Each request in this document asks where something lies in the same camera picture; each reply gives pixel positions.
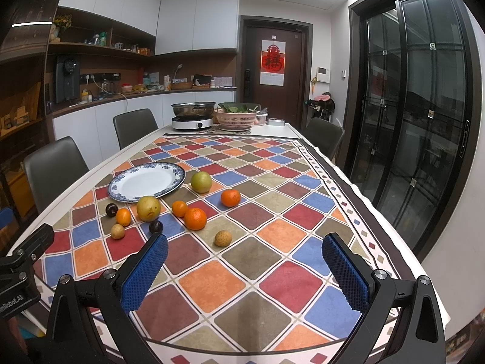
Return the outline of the white intercom panel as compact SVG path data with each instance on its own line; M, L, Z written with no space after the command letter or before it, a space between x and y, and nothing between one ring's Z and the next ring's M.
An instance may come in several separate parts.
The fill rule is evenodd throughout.
M330 69L328 67L318 67L316 69L316 80L320 83L329 84Z

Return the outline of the green pear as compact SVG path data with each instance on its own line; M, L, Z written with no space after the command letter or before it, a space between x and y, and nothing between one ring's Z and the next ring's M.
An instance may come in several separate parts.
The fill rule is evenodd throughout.
M191 177L191 186L196 193L207 193L212 187L212 178L210 174L205 171L197 172Z

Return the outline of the small white box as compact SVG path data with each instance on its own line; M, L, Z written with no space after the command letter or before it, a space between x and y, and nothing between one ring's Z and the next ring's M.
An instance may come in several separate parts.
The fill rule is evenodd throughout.
M266 122L269 126L284 126L285 121L278 118L269 118Z

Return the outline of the dark wooden door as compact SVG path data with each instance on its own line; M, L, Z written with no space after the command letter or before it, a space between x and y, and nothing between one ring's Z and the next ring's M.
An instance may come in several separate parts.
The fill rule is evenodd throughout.
M306 119L312 51L311 24L242 16L236 101L258 103L270 117L301 128Z

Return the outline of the orange mandarin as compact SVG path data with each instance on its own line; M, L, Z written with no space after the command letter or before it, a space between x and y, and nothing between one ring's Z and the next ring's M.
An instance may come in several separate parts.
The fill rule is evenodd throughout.
M221 192L220 202L223 206L232 208L237 206L241 201L241 194L238 190L228 189Z

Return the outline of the steel pot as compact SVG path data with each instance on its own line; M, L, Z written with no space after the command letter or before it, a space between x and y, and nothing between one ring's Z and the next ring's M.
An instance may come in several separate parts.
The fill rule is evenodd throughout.
M176 117L210 117L215 109L216 102L191 102L172 104Z

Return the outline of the black glass sliding door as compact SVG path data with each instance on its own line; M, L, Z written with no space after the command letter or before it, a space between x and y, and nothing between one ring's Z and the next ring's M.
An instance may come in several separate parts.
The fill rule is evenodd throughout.
M389 0L359 22L351 181L423 259L472 129L476 44L460 0Z

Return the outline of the grey chair near left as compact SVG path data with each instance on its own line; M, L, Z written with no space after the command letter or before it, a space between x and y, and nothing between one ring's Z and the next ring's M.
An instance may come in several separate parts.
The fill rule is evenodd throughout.
M24 165L39 213L89 171L81 152L70 136L29 154L24 160Z

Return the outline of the blue white porcelain plate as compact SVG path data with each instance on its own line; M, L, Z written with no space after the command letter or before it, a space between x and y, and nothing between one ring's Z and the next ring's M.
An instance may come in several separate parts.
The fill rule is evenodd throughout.
M185 177L185 170L174 163L144 163L114 177L108 185L108 194L124 203L136 203L143 196L159 198L177 190Z

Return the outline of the yellow pear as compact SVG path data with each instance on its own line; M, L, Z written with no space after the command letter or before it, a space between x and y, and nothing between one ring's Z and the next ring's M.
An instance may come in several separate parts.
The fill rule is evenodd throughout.
M138 218L144 222L156 220L160 213L160 202L154 196L143 196L136 204Z

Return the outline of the brown longan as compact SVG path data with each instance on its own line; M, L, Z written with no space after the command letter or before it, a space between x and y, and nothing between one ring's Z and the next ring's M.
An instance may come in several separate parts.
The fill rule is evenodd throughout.
M216 247L227 247L232 242L232 234L227 230L221 230L214 237Z
M110 230L110 237L113 240L119 240L125 237L125 228L121 224L114 224Z

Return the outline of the large orange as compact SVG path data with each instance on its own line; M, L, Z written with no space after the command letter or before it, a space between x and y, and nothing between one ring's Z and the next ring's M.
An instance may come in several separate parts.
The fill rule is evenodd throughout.
M187 229L199 231L206 226L207 215L203 209L188 208L184 214L183 221Z

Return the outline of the small mandarin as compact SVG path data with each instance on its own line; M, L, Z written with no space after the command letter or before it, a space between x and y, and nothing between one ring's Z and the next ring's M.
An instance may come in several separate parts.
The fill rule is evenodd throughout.
M115 219L116 219L116 222L122 225L123 227L127 227L132 223L131 213L126 208L118 209Z
M188 205L184 201L174 201L172 204L172 213L178 218L183 218L187 210Z

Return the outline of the pink basket of greens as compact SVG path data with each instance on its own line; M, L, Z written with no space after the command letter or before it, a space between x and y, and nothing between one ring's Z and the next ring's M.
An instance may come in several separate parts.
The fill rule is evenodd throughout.
M217 123L222 128L234 130L247 130L261 112L258 103L219 103L214 110Z

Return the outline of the dark plum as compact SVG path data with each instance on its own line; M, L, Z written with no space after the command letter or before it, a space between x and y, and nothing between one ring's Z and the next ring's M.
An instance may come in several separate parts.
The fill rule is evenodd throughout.
M162 223L160 220L158 220L158 219L153 220L153 221L151 221L151 222L150 222L150 224L149 224L149 231L150 231L151 233L163 233L163 231L164 231L164 225L163 225L163 223Z
M118 213L118 206L114 203L108 203L105 207L105 213L108 217L113 218Z

